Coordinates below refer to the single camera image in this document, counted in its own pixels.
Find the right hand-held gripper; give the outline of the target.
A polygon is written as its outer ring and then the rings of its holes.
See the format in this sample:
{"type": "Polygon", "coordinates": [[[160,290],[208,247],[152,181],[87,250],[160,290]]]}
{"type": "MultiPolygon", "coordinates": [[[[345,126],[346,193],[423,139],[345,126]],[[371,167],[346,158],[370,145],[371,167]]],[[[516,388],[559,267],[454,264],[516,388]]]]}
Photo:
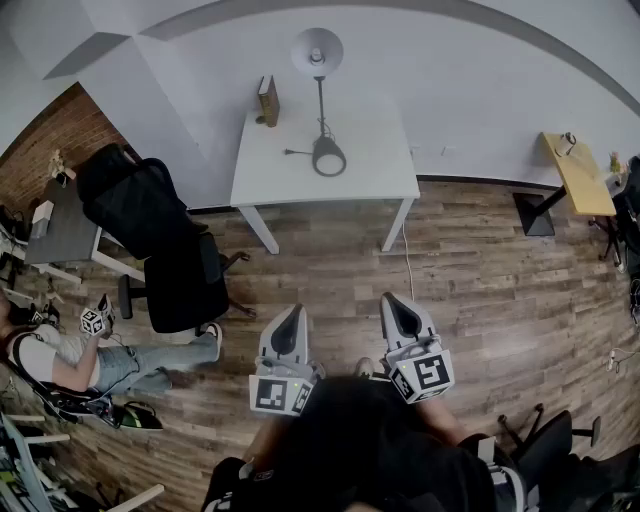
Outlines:
{"type": "Polygon", "coordinates": [[[385,355],[389,379],[403,400],[417,403],[449,390],[454,385],[451,353],[435,334],[430,314],[410,298],[391,292],[382,295],[380,312],[383,335],[392,350],[385,355]]]}

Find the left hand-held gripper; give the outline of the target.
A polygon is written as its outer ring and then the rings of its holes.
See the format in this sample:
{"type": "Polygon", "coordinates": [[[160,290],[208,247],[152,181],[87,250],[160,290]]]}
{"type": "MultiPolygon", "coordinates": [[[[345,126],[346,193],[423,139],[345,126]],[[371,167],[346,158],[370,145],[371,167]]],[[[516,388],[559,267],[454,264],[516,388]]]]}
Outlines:
{"type": "Polygon", "coordinates": [[[256,371],[249,376],[252,411],[300,415],[324,366],[308,358],[308,316],[302,304],[282,311],[262,331],[256,371]]]}

